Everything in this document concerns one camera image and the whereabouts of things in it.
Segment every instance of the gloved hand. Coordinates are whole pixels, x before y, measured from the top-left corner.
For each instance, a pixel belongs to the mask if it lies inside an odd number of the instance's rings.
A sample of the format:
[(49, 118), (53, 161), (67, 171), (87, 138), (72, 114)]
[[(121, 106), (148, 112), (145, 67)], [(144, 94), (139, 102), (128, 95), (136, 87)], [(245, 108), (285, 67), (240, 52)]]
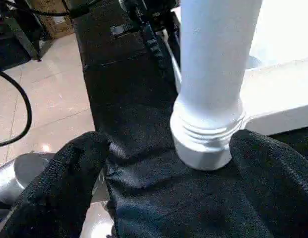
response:
[(23, 191), (0, 238), (78, 238), (108, 150), (107, 136), (97, 132), (65, 145)]
[[(308, 138), (302, 142), (308, 154)], [(275, 237), (308, 237), (308, 160), (287, 144), (248, 130), (230, 142), (244, 193)]]

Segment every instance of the black cable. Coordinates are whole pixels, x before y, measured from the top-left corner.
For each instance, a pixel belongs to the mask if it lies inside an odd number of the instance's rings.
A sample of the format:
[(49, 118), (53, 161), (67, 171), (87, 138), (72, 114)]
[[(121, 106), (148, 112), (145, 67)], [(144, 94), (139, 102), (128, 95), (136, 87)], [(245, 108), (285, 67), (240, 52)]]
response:
[(5, 145), (9, 145), (11, 143), (14, 143), (17, 140), (20, 140), (21, 138), (23, 138), (27, 134), (27, 132), (29, 131), (30, 126), (31, 126), (32, 113), (31, 113), (30, 102), (29, 102), (29, 99), (28, 99), (27, 94), (24, 91), (24, 89), (14, 79), (12, 79), (6, 73), (0, 71), (0, 76), (2, 76), (9, 83), (11, 83), (20, 92), (22, 98), (24, 99), (24, 102), (25, 102), (25, 105), (26, 105), (26, 110), (27, 110), (27, 123), (26, 123), (25, 129), (18, 136), (14, 137), (13, 139), (10, 139), (10, 140), (4, 141), (4, 142), (0, 142), (0, 147), (2, 147), (2, 146), (5, 146)]
[(21, 11), (25, 11), (27, 13), (32, 13), (32, 14), (36, 14), (36, 15), (42, 15), (42, 16), (70, 16), (71, 12), (80, 12), (80, 10), (82, 9), (82, 11), (86, 12), (86, 8), (92, 7), (95, 4), (99, 3), (102, 0), (93, 0), (92, 2), (88, 3), (88, 4), (84, 4), (82, 6), (79, 6), (75, 9), (70, 9), (69, 11), (64, 11), (64, 12), (43, 12), (43, 11), (38, 11), (36, 9), (31, 9), (31, 8), (26, 8), (22, 5), (10, 2), (8, 0), (0, 0), (4, 3), (6, 3), (7, 5), (13, 6)]

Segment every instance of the white pipe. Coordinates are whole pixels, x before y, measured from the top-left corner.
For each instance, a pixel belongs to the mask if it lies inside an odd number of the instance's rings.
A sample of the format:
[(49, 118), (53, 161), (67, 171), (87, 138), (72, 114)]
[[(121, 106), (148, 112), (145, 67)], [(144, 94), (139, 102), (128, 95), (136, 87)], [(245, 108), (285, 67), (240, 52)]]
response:
[(187, 165), (227, 164), (242, 123), (240, 88), (261, 0), (182, 0), (182, 87), (171, 116), (176, 151)]

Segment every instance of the tiled floor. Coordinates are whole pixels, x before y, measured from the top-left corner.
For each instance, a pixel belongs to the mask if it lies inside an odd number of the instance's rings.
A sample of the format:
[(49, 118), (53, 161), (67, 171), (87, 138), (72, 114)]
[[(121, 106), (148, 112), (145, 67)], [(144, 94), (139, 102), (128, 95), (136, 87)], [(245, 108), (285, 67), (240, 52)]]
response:
[[(0, 166), (31, 151), (56, 152), (73, 138), (94, 130), (74, 34), (56, 40), (42, 62), (31, 61), (7, 73), (26, 91), (33, 122), (23, 139), (0, 148)], [(17, 90), (0, 78), (0, 141), (21, 132), (26, 115)]]

